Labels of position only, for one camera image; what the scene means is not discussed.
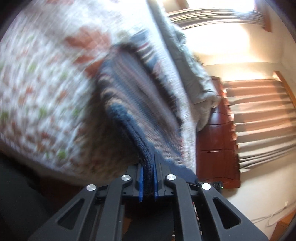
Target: bedspread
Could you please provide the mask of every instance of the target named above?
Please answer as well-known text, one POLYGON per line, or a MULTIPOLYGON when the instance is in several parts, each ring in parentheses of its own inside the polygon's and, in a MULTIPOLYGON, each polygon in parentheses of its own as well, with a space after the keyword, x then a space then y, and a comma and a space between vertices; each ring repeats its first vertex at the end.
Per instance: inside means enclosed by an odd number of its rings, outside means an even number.
POLYGON ((103 185, 137 163, 94 111, 93 77, 112 45, 144 28, 180 101, 182 164, 195 172, 188 98, 147 3, 137 0, 33 0, 19 13, 0 42, 2 151, 79 184, 103 185))

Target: mattress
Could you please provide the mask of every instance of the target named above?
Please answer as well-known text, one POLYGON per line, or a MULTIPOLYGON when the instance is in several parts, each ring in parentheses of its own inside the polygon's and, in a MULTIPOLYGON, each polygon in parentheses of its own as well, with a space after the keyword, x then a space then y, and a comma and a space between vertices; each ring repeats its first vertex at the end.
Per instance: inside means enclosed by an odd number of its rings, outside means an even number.
POLYGON ((96 109, 94 76, 109 48, 149 30, 183 121, 196 172, 196 118, 146 1, 33 0, 0 42, 0 148, 41 175, 104 185, 138 156, 96 109))

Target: knitted garment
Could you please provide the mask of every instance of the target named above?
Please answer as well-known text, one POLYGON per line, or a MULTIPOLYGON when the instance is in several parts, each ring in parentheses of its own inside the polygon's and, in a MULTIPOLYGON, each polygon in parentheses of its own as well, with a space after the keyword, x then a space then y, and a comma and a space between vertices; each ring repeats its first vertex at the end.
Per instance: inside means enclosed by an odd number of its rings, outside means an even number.
POLYGON ((128 44, 111 48, 97 88, 108 118, 137 152, 144 168, 144 191, 151 194, 154 151, 167 163, 181 163, 182 138, 177 98, 146 35, 141 31, 128 44))

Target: electrical cord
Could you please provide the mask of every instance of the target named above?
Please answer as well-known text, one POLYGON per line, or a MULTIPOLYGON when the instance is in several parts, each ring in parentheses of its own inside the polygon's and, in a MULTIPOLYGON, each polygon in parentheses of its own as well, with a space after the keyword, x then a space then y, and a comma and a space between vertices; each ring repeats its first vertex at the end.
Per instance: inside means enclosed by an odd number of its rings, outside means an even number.
POLYGON ((275 212, 272 213, 271 215, 264 216, 264 217, 260 217, 260 218, 252 219, 251 222, 252 222, 253 224, 256 224, 256 223, 259 223, 259 222, 261 222, 261 221, 263 221, 263 220, 269 218, 269 220, 268 220, 268 222, 267 222, 267 224, 266 224, 266 227, 271 227, 271 226, 273 226, 274 224, 276 224, 276 223, 278 222, 278 221, 276 221, 276 222, 274 222, 273 224, 269 224, 269 221, 271 220, 271 218, 272 218, 274 215, 277 215, 277 214, 281 213, 282 211, 284 211, 284 210, 287 209, 288 207, 293 206, 295 203, 296 203, 296 200, 293 201, 291 204, 286 205, 285 207, 281 208, 280 210, 275 211, 275 212))

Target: bed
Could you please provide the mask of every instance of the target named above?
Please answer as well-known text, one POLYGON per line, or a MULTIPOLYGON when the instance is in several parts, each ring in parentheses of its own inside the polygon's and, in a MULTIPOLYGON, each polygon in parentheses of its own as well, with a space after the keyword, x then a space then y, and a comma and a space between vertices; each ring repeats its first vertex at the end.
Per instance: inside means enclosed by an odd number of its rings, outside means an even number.
POLYGON ((72 184, 104 185, 138 162, 91 108, 92 81, 110 46, 141 29, 180 103, 183 162, 196 172, 198 113, 146 1, 33 0, 0 42, 0 150, 72 184))

